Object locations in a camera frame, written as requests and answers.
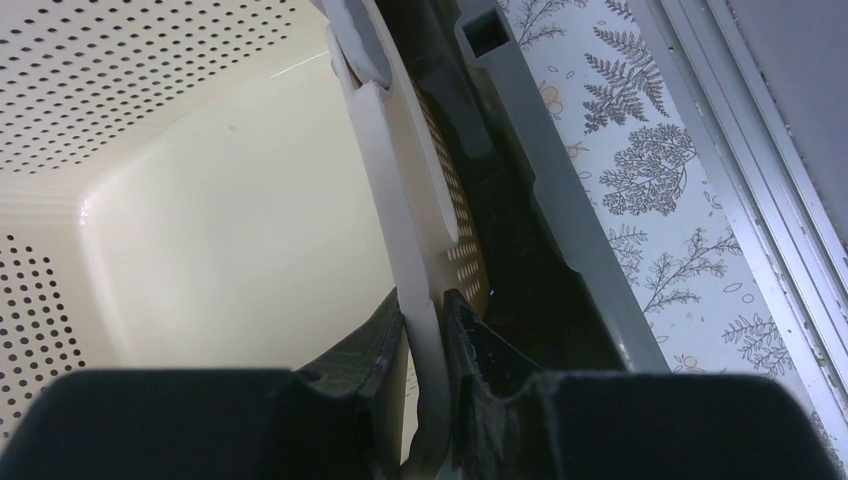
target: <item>rectangular slot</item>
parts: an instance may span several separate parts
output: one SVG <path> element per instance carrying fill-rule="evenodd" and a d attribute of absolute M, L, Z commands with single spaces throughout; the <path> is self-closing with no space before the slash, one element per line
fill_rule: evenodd
<path fill-rule="evenodd" d="M 462 27 L 475 58 L 480 58 L 509 41 L 503 23 L 493 8 Z"/>

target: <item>laundry basket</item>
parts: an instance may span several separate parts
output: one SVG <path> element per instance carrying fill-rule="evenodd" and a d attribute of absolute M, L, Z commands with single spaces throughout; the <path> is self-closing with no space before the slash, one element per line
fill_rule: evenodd
<path fill-rule="evenodd" d="M 485 307 L 438 127 L 409 79 L 395 83 L 387 98 L 403 108 L 383 160 L 416 152 L 427 188 L 448 195 L 439 205 L 456 235 L 433 250 L 432 198 L 411 173 L 424 164 L 395 162 L 406 183 L 366 172 L 335 74 L 344 56 L 331 62 L 328 21 L 306 0 L 2 0 L 0 11 L 4 438 L 80 368 L 297 368 L 324 352 L 396 284 L 405 295 L 375 185 L 412 192 L 401 217 L 433 291 L 461 288 Z M 379 35 L 396 81 L 405 72 Z"/>

